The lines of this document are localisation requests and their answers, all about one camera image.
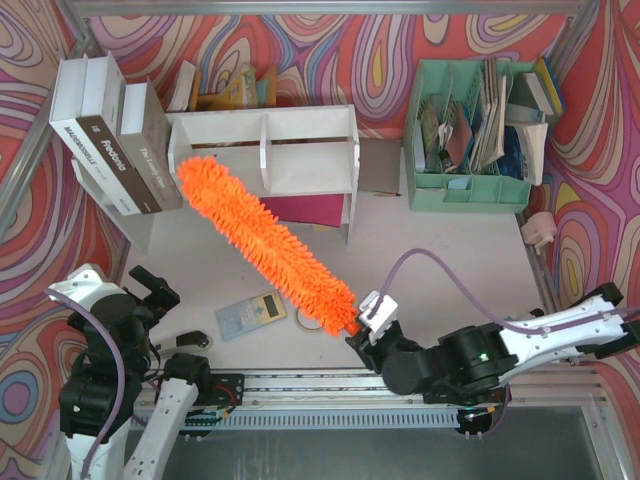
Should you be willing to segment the blue beige scientific calculator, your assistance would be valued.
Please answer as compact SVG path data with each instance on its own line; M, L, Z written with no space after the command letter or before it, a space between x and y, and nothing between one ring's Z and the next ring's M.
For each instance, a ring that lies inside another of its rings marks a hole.
M277 290L215 311L220 336L230 341L285 318L287 311Z

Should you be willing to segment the orange chenille duster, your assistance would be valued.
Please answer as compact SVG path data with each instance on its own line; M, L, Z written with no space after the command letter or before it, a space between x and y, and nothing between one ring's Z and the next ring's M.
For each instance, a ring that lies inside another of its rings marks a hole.
M210 220L294 307L333 336L359 332L349 286L226 166L213 156L191 157L177 168L177 176L189 206Z

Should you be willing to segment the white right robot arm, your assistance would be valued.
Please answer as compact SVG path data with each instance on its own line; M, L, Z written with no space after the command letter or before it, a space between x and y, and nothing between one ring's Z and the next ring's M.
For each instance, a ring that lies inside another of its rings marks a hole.
M397 303L372 292L346 342L396 395L475 406L497 401L513 378L539 366L582 355L603 359L638 347L639 310L620 307L621 300L617 287L607 283L566 310L467 326L425 348L402 332Z

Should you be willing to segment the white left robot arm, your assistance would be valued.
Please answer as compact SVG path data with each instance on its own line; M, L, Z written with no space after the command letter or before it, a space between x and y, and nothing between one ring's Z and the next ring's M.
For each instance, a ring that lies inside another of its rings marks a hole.
M180 302L164 279L145 268L129 274L147 289L145 297L108 281L93 264L46 291L71 309L68 323L86 342L59 393L60 430L74 479L162 478L187 414L212 385L206 358L170 358L141 437L133 453L125 453L136 400L158 356L149 332Z

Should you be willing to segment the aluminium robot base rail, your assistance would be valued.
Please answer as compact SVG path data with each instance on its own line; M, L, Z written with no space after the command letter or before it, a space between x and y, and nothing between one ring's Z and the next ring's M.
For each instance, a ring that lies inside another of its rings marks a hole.
M228 417L211 408L187 418L184 431L203 437L222 430L457 428L475 411L394 395L379 377L358 369L248 371L235 391L237 405ZM512 408L593 411L607 403L600 376L585 366L542 367L511 380L510 391Z

